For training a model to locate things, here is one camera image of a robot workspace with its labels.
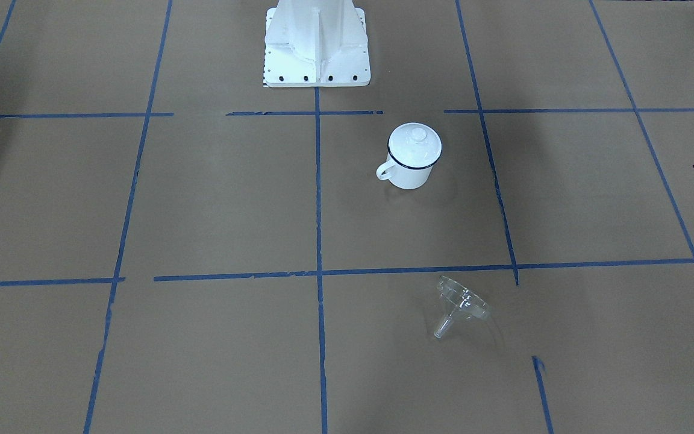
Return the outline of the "white mug lid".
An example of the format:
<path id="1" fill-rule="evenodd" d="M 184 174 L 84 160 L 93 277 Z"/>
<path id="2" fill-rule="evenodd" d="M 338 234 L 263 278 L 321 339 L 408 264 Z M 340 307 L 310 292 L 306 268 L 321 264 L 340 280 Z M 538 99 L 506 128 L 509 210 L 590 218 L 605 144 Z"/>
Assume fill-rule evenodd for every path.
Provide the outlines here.
<path id="1" fill-rule="evenodd" d="M 408 122 L 389 135 L 388 154 L 395 162 L 410 169 L 426 169 L 442 155 L 442 140 L 429 126 Z"/>

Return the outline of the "white enamel mug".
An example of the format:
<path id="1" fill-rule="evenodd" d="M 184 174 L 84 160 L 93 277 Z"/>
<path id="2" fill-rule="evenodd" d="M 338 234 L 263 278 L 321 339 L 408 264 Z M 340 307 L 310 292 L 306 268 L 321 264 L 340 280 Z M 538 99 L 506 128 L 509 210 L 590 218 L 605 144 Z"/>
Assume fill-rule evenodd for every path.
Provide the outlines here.
<path id="1" fill-rule="evenodd" d="M 440 146 L 402 146 L 398 149 L 388 146 L 386 161 L 377 167 L 375 176 L 378 180 L 388 181 L 399 189 L 418 189 L 427 182 L 441 156 Z"/>

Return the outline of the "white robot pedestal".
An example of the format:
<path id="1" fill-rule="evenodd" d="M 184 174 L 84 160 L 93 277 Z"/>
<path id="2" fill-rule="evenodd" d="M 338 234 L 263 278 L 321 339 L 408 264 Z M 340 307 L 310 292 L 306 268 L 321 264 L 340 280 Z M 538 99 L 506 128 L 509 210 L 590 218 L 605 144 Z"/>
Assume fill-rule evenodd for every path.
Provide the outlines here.
<path id="1" fill-rule="evenodd" d="M 353 1 L 279 1 L 265 16 L 263 85 L 368 86 L 364 10 Z"/>

